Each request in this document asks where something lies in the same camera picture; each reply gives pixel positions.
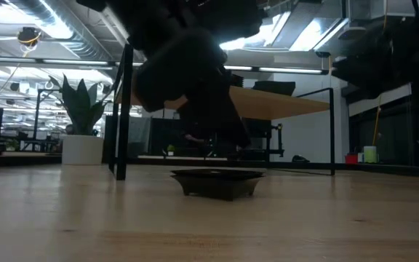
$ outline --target white planter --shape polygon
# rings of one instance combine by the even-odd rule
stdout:
[[[99,165],[103,139],[91,135],[68,135],[63,141],[63,164]]]

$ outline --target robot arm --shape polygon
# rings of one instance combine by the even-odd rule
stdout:
[[[258,33],[263,13],[256,0],[77,0],[116,14],[129,43],[148,58],[136,72],[134,93],[147,111],[185,95],[178,111],[187,122],[238,146],[250,143],[229,96],[224,41]]]

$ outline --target small black dish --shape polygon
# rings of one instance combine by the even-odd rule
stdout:
[[[244,195],[252,196],[263,178],[262,172],[244,170],[176,170],[172,177],[182,186],[184,195],[198,194],[233,201]]]

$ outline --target red object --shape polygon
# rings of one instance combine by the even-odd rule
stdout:
[[[346,164],[358,164],[358,154],[346,155]]]

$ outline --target wooden table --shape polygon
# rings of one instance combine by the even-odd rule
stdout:
[[[0,261],[419,261],[419,178],[266,170],[227,203],[183,196],[185,169],[0,168]]]
[[[230,94],[239,115],[251,119],[275,120],[329,110],[329,103],[241,87],[231,87]],[[185,97],[181,97],[176,101],[167,101],[164,105],[167,109],[176,110],[186,101]],[[133,94],[132,105],[141,106]]]

